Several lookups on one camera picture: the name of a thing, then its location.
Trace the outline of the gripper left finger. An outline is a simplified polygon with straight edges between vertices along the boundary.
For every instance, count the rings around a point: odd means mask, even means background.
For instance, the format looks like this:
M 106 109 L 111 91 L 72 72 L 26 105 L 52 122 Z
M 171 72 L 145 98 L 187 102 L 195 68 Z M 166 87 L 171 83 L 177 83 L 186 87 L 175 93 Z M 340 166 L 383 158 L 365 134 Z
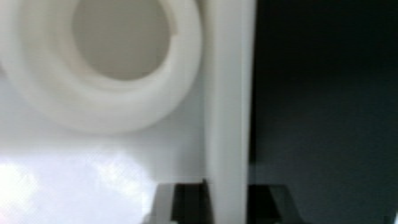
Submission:
M 163 183 L 143 224 L 211 224 L 207 183 Z

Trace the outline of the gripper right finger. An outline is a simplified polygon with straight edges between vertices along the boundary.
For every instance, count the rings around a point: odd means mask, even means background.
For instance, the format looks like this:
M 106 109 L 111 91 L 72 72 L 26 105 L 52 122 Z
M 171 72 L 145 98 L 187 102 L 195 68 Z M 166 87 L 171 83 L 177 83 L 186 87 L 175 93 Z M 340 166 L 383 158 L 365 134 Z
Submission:
M 307 224 L 283 185 L 250 185 L 246 224 Z

